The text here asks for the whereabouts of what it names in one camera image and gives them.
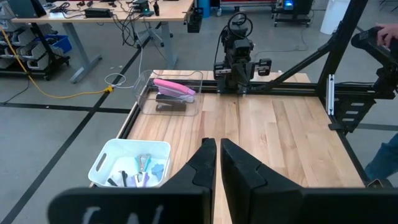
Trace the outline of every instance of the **clear plastic bin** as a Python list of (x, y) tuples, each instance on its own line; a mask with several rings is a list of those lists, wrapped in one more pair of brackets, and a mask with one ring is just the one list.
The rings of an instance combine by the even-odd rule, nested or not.
[[(168, 97), (159, 96), (159, 88), (154, 84), (154, 79), (159, 78), (176, 82), (189, 87), (196, 93), (186, 97), (184, 94)], [(169, 116), (195, 116), (199, 112), (200, 95), (203, 82), (202, 72), (195, 71), (188, 74), (168, 75), (157, 74), (152, 70), (141, 73), (134, 85), (133, 93), (141, 113)]]

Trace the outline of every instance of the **wooden tabletop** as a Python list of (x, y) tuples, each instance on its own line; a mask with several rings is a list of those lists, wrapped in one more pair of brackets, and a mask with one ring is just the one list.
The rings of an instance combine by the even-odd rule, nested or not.
[[(55, 2), (55, 4), (57, 6), (60, 6), (64, 2), (65, 1), (57, 1), (57, 2)], [(128, 2), (128, 1), (123, 1), (123, 0), (116, 1), (115, 5), (117, 5), (117, 7), (112, 7), (107, 2), (94, 1), (94, 4), (92, 5), (92, 7), (93, 8), (110, 9), (113, 12), (113, 14), (117, 15), (117, 18), (122, 21), (122, 20), (125, 20), (128, 15), (128, 13), (124, 12), (124, 10), (126, 10), (126, 11), (129, 10), (129, 7), (127, 6), (126, 2)], [(78, 1), (69, 1), (69, 3), (70, 3), (70, 6), (68, 9), (79, 9), (78, 6), (76, 6)], [(191, 8), (191, 6), (193, 4), (193, 0), (178, 0), (178, 1), (159, 0), (157, 3), (159, 5), (159, 12), (160, 12), (159, 16), (152, 15), (151, 17), (140, 18), (138, 20), (143, 21), (145, 19), (145, 21), (148, 21), (148, 22), (184, 21), (185, 16), (187, 16), (187, 14), (184, 12), (189, 11), (189, 9)], [(151, 11), (153, 11), (152, 4), (149, 6)], [(80, 9), (84, 10), (86, 8), (87, 8), (87, 6), (82, 6)], [(49, 13), (49, 10), (47, 10), (46, 13), (47, 13), (47, 15), (42, 16), (40, 18), (27, 18), (27, 19), (15, 18), (12, 21), (13, 22), (36, 22), (36, 23), (40, 23), (40, 22), (113, 22), (112, 18), (86, 18), (85, 16), (77, 16), (77, 17), (73, 17), (71, 19), (66, 19), (62, 15), (57, 16), (57, 17), (51, 16)], [(71, 16), (79, 15), (81, 13), (84, 14), (84, 12), (68, 12), (68, 14), (66, 16), (71, 17)]]
[[(192, 73), (155, 72), (163, 75)], [(203, 79), (213, 79), (213, 72), (204, 71), (203, 74)], [(254, 80), (268, 81), (278, 75), (256, 76)], [(309, 79), (306, 74), (298, 73), (287, 82), (309, 82)], [(200, 111), (196, 116), (141, 113), (128, 139), (170, 143), (170, 176), (173, 176), (200, 147), (202, 138), (215, 138), (218, 158), (214, 222), (231, 223), (221, 179), (221, 138), (229, 138), (303, 187), (363, 187), (337, 133), (330, 131), (328, 124), (330, 120), (315, 97), (205, 93), (201, 95)]]

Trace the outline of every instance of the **white plastic basket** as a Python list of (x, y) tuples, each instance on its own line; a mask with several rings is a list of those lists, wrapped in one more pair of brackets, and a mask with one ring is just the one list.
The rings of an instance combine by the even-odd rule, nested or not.
[[(170, 144), (163, 141), (111, 139), (102, 148), (88, 173), (88, 178), (99, 187), (114, 187), (108, 183), (108, 178), (121, 170), (130, 178), (138, 173), (135, 157), (148, 153), (151, 157), (146, 170), (149, 174), (146, 187), (160, 187), (169, 178), (171, 168)], [(160, 181), (151, 171), (156, 164), (164, 165)]]

